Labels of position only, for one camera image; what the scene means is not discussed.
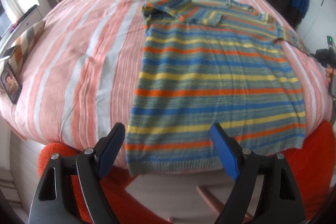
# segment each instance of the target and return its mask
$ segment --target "metal bolt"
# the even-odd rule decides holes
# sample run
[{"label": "metal bolt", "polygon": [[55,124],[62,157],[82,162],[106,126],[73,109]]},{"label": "metal bolt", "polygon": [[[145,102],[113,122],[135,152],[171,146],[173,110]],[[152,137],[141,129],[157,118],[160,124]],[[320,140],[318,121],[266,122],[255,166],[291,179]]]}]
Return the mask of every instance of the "metal bolt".
[{"label": "metal bolt", "polygon": [[51,155],[51,159],[52,159],[52,160],[58,159],[58,157],[59,157],[59,154],[58,154],[58,153],[53,153],[53,154]]},{"label": "metal bolt", "polygon": [[282,153],[277,153],[277,158],[283,160],[285,156]]},{"label": "metal bolt", "polygon": [[251,154],[251,149],[245,147],[245,148],[242,149],[242,152],[245,155],[249,155],[249,154]]},{"label": "metal bolt", "polygon": [[85,149],[84,153],[87,154],[87,155],[92,154],[93,153],[93,148],[89,147],[89,148]]}]

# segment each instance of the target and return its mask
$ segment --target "phone screen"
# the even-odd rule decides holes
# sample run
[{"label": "phone screen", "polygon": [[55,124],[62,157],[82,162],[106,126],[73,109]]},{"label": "phone screen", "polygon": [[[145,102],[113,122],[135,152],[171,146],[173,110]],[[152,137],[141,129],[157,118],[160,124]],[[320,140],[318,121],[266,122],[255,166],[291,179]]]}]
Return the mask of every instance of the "phone screen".
[{"label": "phone screen", "polygon": [[9,64],[5,66],[3,72],[1,73],[0,81],[7,95],[9,96],[11,102],[13,104],[16,104],[19,99],[22,86],[17,81],[13,73],[13,70]]},{"label": "phone screen", "polygon": [[5,53],[3,54],[3,56],[1,56],[1,58],[0,58],[0,62],[9,59],[13,55],[13,53],[15,52],[16,48],[17,48],[17,46],[14,46],[14,47],[11,47],[8,50],[6,50]]}]

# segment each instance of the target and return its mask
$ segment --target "blue gripper pad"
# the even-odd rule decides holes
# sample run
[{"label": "blue gripper pad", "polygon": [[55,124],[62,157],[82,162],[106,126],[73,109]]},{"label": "blue gripper pad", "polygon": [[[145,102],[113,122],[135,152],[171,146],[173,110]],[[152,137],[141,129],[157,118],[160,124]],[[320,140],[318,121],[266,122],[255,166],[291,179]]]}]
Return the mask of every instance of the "blue gripper pad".
[{"label": "blue gripper pad", "polygon": [[224,166],[225,172],[235,181],[238,181],[240,173],[238,170],[237,158],[225,141],[225,138],[222,136],[221,130],[221,126],[214,123],[210,127],[210,138]]},{"label": "blue gripper pad", "polygon": [[98,179],[101,180],[111,171],[114,161],[117,158],[119,150],[125,139],[125,127],[122,124],[116,128],[115,134],[104,149],[99,161],[99,170],[97,172]]}]

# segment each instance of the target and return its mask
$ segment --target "pink striped bedsheet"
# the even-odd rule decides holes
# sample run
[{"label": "pink striped bedsheet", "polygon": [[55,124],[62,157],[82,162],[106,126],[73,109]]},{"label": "pink striped bedsheet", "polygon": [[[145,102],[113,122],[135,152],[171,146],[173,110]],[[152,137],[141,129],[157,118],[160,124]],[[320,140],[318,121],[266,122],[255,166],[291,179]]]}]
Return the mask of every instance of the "pink striped bedsheet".
[{"label": "pink striped bedsheet", "polygon": [[[19,136],[83,150],[116,122],[127,126],[142,60],[144,1],[64,0],[46,16],[19,77],[17,105],[0,95],[0,114]],[[264,0],[236,1],[288,25]],[[303,87],[308,136],[331,115],[324,74],[312,58],[282,46]],[[115,165],[126,168],[124,148]]]}]

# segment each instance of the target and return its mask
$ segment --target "striped pillow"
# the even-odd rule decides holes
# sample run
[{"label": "striped pillow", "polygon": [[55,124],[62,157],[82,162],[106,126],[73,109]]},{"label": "striped pillow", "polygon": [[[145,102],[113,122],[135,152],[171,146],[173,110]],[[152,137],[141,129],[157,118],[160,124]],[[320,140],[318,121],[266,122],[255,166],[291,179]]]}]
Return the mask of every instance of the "striped pillow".
[{"label": "striped pillow", "polygon": [[[33,46],[37,42],[41,33],[43,32],[45,21],[42,20],[35,23],[29,29],[27,29],[17,40],[13,42],[10,47],[18,45],[15,53],[8,60],[0,63],[0,73],[4,70],[4,67],[9,63],[13,69],[16,77],[19,76],[22,66],[25,63],[28,54],[31,52]],[[2,84],[0,84],[0,90],[4,91]]]}]

